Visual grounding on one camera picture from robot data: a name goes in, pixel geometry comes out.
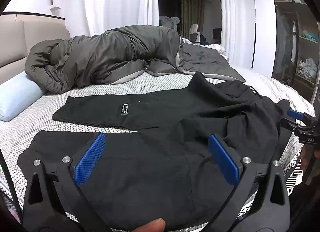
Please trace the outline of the left hand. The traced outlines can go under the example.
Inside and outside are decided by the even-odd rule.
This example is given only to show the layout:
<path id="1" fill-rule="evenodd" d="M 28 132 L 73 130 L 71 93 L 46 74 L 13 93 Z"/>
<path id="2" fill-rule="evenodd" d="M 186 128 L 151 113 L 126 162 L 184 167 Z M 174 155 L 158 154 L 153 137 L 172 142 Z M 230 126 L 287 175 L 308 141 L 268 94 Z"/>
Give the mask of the left hand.
<path id="1" fill-rule="evenodd" d="M 158 218 L 134 229 L 132 232 L 163 232 L 164 229 L 165 220 L 163 220 L 163 218 Z"/>

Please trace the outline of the right hand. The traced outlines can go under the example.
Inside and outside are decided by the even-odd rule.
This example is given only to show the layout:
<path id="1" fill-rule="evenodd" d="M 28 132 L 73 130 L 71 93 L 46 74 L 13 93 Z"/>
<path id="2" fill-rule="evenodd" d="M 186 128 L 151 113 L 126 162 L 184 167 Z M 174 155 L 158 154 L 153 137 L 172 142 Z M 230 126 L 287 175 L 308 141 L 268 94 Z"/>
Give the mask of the right hand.
<path id="1" fill-rule="evenodd" d="M 309 160 L 308 160 L 308 153 L 309 153 L 309 149 L 307 147 L 307 145 L 304 145 L 302 148 L 302 152 L 301 152 L 301 164 L 300 164 L 300 168 L 301 170 L 305 171 L 306 168 L 308 167 L 309 164 Z M 314 157 L 316 159 L 320 158 L 320 151 L 319 150 L 315 150 L 314 152 Z"/>

